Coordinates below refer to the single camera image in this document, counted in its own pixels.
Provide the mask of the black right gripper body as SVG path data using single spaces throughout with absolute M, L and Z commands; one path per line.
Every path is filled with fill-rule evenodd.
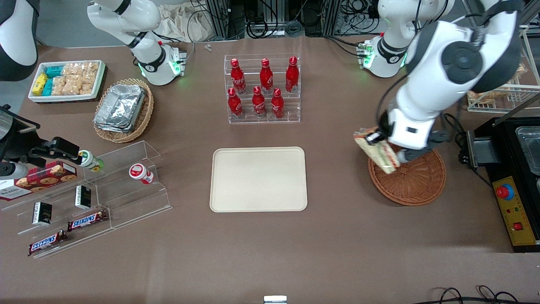
M 34 148 L 46 142 L 37 130 L 41 125 L 10 111 L 11 106 L 1 106 L 1 158 L 23 164 L 45 164 L 46 160 L 32 154 Z

